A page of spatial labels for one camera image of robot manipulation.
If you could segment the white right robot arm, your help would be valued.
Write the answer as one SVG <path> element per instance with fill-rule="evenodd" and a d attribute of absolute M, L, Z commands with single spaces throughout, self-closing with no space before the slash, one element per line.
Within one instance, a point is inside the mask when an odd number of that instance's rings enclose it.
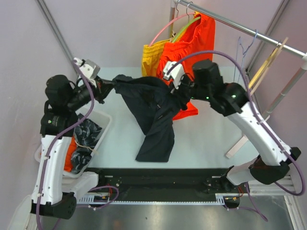
<path fill-rule="evenodd" d="M 182 64 L 169 61 L 163 75 L 165 80 L 172 81 L 174 92 L 209 102 L 213 110 L 244 133 L 259 153 L 250 162 L 230 167 L 222 177 L 222 188 L 233 192 L 239 184 L 252 180 L 269 185 L 283 179 L 290 171 L 290 164 L 300 156 L 300 149 L 288 146 L 276 135 L 241 85 L 223 81 L 216 63 L 201 60 L 193 64 L 192 71 L 194 79 L 190 80 Z"/>

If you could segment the dark navy shorts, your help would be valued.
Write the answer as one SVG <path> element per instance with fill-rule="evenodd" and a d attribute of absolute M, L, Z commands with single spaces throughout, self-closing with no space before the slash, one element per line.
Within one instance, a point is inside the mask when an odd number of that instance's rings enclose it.
<path fill-rule="evenodd" d="M 136 161 L 167 162 L 175 143 L 173 118 L 181 110 L 172 101 L 169 86 L 156 77 L 117 75 L 113 81 L 145 135 Z"/>

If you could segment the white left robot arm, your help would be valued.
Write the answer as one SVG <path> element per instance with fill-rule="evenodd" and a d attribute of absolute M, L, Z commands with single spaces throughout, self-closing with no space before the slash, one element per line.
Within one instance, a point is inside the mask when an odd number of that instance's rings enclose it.
<path fill-rule="evenodd" d="M 90 115 L 95 101 L 103 103 L 113 89 L 113 82 L 95 77 L 92 83 L 72 86 L 64 75 L 47 80 L 47 101 L 41 119 L 41 157 L 38 176 L 31 196 L 31 213 L 60 219 L 70 219 L 77 201 L 89 190 L 99 192 L 106 186 L 104 177 L 94 172 L 84 172 L 62 185 L 66 153 L 73 137 L 74 128 L 81 122 L 76 112 L 90 103 L 84 115 Z"/>

